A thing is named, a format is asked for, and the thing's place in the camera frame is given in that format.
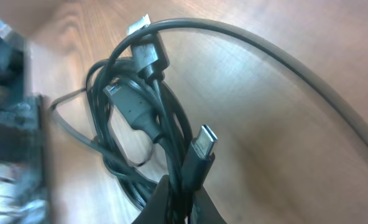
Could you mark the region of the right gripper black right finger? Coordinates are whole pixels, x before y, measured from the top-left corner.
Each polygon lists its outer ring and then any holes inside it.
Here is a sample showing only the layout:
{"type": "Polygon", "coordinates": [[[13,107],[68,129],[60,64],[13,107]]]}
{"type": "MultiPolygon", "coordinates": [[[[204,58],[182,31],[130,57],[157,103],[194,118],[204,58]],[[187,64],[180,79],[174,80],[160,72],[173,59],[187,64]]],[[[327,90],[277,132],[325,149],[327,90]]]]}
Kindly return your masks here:
{"type": "Polygon", "coordinates": [[[204,187],[194,193],[191,224],[227,224],[219,214],[204,187]]]}

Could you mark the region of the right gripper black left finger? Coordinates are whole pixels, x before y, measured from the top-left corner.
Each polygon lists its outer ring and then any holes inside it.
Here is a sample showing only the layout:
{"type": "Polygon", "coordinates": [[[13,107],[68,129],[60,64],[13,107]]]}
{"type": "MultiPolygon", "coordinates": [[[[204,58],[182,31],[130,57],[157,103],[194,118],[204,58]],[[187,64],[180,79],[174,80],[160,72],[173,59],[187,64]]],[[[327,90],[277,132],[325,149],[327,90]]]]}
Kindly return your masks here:
{"type": "Polygon", "coordinates": [[[171,186],[168,175],[164,175],[157,184],[149,202],[132,224],[168,224],[170,215],[171,186]]]}

